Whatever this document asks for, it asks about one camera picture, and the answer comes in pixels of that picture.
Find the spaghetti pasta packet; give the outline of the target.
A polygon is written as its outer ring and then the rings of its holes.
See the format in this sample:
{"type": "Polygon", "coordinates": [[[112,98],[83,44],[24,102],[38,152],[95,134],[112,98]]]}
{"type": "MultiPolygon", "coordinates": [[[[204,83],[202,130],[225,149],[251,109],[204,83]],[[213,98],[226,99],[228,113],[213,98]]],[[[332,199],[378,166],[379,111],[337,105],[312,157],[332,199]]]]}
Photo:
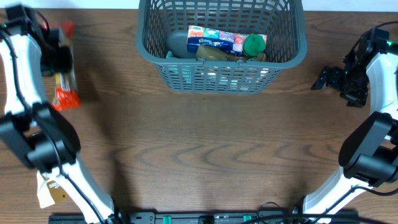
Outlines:
{"type": "MultiPolygon", "coordinates": [[[[63,43],[70,46],[73,57],[72,40],[75,26],[72,21],[51,22],[49,25],[43,24],[42,27],[45,30],[60,27],[63,30],[65,37],[67,38],[63,41],[63,43]]],[[[70,72],[56,73],[54,76],[55,94],[52,99],[52,106],[57,111],[79,108],[81,106],[81,101],[77,91],[74,64],[72,65],[72,70],[70,72]]]]}

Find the green lid jar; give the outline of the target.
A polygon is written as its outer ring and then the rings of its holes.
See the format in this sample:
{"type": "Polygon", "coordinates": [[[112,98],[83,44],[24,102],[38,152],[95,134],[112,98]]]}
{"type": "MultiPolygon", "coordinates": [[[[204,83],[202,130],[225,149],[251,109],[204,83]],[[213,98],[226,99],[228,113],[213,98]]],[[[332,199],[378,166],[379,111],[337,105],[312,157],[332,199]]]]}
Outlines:
{"type": "Polygon", "coordinates": [[[248,57],[254,57],[262,53],[266,48],[266,40],[266,35],[249,35],[243,43],[243,54],[248,57]]]}

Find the white tan pouch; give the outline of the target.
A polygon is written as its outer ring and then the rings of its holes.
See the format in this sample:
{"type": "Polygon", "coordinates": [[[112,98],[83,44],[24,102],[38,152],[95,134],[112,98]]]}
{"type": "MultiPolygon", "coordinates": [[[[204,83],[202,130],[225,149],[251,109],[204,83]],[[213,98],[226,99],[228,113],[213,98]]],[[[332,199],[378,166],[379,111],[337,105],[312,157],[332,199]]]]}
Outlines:
{"type": "Polygon", "coordinates": [[[40,208],[47,208],[69,199],[69,195],[56,181],[45,177],[39,171],[36,173],[36,178],[40,208]]]}

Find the colourful tissue pack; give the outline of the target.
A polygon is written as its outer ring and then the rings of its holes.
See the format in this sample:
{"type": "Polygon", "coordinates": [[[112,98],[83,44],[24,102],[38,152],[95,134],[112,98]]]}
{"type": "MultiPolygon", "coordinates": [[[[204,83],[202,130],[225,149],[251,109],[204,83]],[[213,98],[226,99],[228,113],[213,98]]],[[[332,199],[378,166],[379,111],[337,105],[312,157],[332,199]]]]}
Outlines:
{"type": "Polygon", "coordinates": [[[240,34],[211,29],[200,26],[189,26],[187,34],[187,50],[196,52],[200,45],[215,47],[228,54],[245,56],[243,43],[252,34],[240,34]]]}

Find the gold foil snack bag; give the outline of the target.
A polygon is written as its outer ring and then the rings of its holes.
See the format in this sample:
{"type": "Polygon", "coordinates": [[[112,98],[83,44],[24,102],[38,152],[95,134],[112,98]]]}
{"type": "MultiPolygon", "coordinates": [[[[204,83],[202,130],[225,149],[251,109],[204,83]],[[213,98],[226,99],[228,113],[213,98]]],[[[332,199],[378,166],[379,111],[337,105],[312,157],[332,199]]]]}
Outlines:
{"type": "Polygon", "coordinates": [[[225,62],[238,62],[238,61],[254,61],[254,62],[266,62],[267,56],[265,53],[260,53],[255,57],[240,57],[232,54],[228,54],[215,47],[209,47],[200,45],[196,52],[196,57],[198,60],[204,59],[207,61],[225,61],[225,62]]]}

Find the teal snack packet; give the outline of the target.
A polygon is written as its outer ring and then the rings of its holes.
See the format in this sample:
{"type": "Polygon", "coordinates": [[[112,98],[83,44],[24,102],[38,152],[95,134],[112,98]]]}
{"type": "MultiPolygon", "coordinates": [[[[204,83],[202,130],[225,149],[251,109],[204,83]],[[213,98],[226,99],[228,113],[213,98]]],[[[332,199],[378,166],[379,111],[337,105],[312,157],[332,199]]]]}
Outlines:
{"type": "MultiPolygon", "coordinates": [[[[167,52],[166,58],[167,58],[167,59],[177,59],[176,57],[174,57],[174,55],[173,55],[173,53],[172,53],[171,51],[168,51],[168,52],[167,52]]],[[[185,82],[187,82],[187,83],[191,83],[191,82],[192,82],[191,70],[190,70],[189,68],[183,67],[183,68],[181,69],[181,71],[182,71],[183,80],[184,80],[185,82]]]]}

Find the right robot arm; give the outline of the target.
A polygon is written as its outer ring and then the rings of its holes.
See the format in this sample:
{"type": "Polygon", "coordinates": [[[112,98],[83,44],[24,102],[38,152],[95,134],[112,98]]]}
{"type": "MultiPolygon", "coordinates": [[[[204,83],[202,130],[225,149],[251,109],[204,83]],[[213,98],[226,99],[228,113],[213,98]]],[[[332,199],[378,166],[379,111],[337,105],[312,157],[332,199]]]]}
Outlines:
{"type": "Polygon", "coordinates": [[[363,192],[377,194],[397,181],[397,42],[373,27],[344,57],[344,68],[324,67],[313,90],[333,88],[347,105],[370,104],[369,116],[343,142],[337,170],[311,194],[300,213],[313,223],[330,223],[346,204],[363,192]]]}

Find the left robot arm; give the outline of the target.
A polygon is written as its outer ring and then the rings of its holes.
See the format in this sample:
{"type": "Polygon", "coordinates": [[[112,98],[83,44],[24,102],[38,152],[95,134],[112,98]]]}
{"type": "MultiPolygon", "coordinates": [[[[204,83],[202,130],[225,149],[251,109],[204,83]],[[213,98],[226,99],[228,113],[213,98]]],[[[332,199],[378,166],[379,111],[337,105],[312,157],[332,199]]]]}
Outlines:
{"type": "Polygon", "coordinates": [[[39,24],[39,15],[16,4],[1,24],[7,88],[1,140],[27,168],[61,186],[86,223],[129,223],[84,165],[75,128],[48,101],[43,78],[73,72],[73,50],[60,28],[39,24]]]}

